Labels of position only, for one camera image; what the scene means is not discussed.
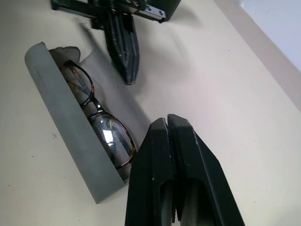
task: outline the white wall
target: white wall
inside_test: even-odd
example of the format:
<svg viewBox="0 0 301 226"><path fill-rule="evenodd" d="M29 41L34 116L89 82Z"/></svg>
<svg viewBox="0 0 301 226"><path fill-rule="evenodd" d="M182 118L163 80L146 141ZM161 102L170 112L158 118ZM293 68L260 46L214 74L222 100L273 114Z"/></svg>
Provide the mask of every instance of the white wall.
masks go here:
<svg viewBox="0 0 301 226"><path fill-rule="evenodd" d="M241 7L301 71L301 1L241 0Z"/></svg>

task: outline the open glasses case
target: open glasses case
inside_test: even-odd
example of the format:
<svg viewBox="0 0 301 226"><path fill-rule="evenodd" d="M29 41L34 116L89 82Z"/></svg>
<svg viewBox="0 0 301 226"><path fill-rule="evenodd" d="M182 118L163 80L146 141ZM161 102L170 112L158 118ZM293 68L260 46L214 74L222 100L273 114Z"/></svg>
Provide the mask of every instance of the open glasses case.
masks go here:
<svg viewBox="0 0 301 226"><path fill-rule="evenodd" d="M137 150L150 121L98 47L82 62L79 59L78 48L48 50L44 43L31 47L25 55L30 75L95 202L99 203L127 183L130 166L116 170L59 67L71 60L87 71L95 86L95 97L126 127Z"/></svg>

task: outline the white surface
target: white surface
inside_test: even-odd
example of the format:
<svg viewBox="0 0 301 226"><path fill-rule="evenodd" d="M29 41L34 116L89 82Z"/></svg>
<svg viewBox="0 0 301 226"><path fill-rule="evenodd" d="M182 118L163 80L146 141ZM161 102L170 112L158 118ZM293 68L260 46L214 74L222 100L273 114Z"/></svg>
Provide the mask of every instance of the white surface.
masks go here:
<svg viewBox="0 0 301 226"><path fill-rule="evenodd" d="M301 1L240 0L240 3L301 72Z"/></svg>
<svg viewBox="0 0 301 226"><path fill-rule="evenodd" d="M40 41L87 56L73 17L46 0L0 3L0 225L124 224L127 188L94 203L24 64ZM301 114L223 13L191 0L169 23L135 21L141 69L131 89L147 115L191 122L246 225L301 224Z"/></svg>

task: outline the white tabletop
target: white tabletop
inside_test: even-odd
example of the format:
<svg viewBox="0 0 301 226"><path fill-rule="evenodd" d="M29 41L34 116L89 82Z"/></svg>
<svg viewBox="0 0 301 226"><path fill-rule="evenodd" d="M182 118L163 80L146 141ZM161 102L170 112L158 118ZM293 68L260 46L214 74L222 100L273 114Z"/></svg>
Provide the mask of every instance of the white tabletop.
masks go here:
<svg viewBox="0 0 301 226"><path fill-rule="evenodd" d="M2 226L124 225L127 187L95 204L24 64L41 41L86 57L73 18L47 0L0 3ZM246 225L301 224L300 112L213 0L186 0L168 23L135 25L141 64L131 89L148 117L191 122Z"/></svg>

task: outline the eyeglasses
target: eyeglasses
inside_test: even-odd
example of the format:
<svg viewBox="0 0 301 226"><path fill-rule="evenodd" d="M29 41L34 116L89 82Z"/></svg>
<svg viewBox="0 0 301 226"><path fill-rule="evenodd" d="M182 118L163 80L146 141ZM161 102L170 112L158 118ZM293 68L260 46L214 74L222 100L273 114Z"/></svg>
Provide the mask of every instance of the eyeglasses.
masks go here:
<svg viewBox="0 0 301 226"><path fill-rule="evenodd" d="M106 112L95 98L94 85L88 73L71 60L65 62L60 71L64 72L62 74L80 107L85 110L90 103L96 107L96 113L90 114L87 119L115 168L131 164L137 153L134 142L125 126Z"/></svg>

